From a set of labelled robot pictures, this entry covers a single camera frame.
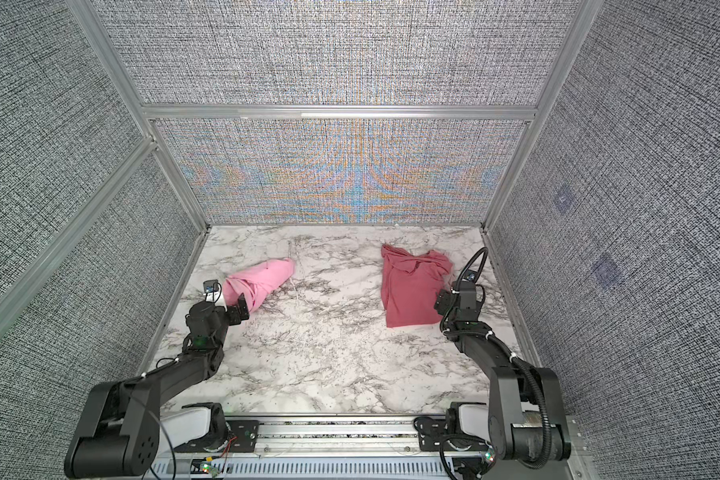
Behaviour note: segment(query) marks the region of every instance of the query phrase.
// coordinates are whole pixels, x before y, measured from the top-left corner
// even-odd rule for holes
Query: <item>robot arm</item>
[[[166,449],[160,445],[156,421],[160,406],[182,390],[211,378],[224,358],[227,327],[247,319],[242,295],[236,306],[228,308],[198,302],[186,316],[190,334],[172,362],[133,379],[103,382],[91,389],[64,460],[64,473],[70,478],[144,474],[159,448]],[[200,406],[182,413],[210,419],[210,412],[207,406]],[[226,428],[220,409],[217,415]],[[203,422],[202,426],[203,432],[194,432],[193,438],[208,432],[212,422]]]
[[[480,269],[469,270],[479,255],[483,255]],[[496,337],[488,324],[478,321],[482,300],[478,301],[476,282],[486,256],[486,249],[480,249],[453,282],[451,290],[442,290],[434,305],[443,315],[443,334],[460,352],[474,360],[490,380],[488,408],[454,404],[448,416],[451,425],[446,429],[455,434],[488,432],[487,436],[478,436],[492,445],[498,458],[519,460],[529,468],[540,468],[548,460],[565,460],[570,456],[560,382],[552,370],[521,360]],[[524,402],[536,404],[538,411],[524,410]],[[478,411],[482,412],[479,421],[483,425],[475,428]]]

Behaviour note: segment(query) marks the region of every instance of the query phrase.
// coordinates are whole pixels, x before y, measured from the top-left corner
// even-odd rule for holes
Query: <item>gray textured wall panel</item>
[[[63,2],[0,2],[0,294],[140,138]]]
[[[608,1],[492,232],[605,478],[720,478],[720,1]]]
[[[158,120],[212,224],[479,222],[518,120]]]
[[[0,465],[21,454],[9,476],[65,478],[88,391],[135,373],[195,238],[150,156],[0,341]]]
[[[147,102],[535,104],[576,0],[94,4]]]

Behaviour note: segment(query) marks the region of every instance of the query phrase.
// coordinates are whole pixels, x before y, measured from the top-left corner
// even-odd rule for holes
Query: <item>white marble surface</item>
[[[487,401],[488,379],[437,325],[388,329],[381,300],[381,246],[448,255],[456,274],[483,243],[466,226],[215,227],[155,359],[174,356],[184,315],[204,280],[290,256],[296,273],[225,342],[219,372],[165,405],[220,402],[227,412],[442,412],[451,401]],[[486,265],[480,316],[519,351]]]

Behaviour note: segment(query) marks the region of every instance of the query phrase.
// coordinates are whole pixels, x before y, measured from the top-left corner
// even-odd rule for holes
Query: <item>black bracket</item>
[[[452,461],[454,471],[461,475],[463,480],[479,480],[491,466],[480,457],[454,457]]]
[[[441,438],[451,434],[464,434],[458,426],[457,411],[461,405],[485,405],[480,402],[452,402],[451,408],[445,411],[445,419],[431,417],[417,417],[413,420],[413,427],[418,432],[418,448],[422,452],[438,452]],[[443,450],[446,452],[460,452],[465,447],[473,445],[469,441],[453,440],[446,442]]]
[[[241,321],[248,320],[250,316],[246,296],[242,293],[237,298],[236,305],[227,305],[226,307],[226,320],[231,326],[239,325]]]
[[[258,420],[229,420],[230,428],[230,453],[252,453],[256,450],[256,439],[259,437]]]

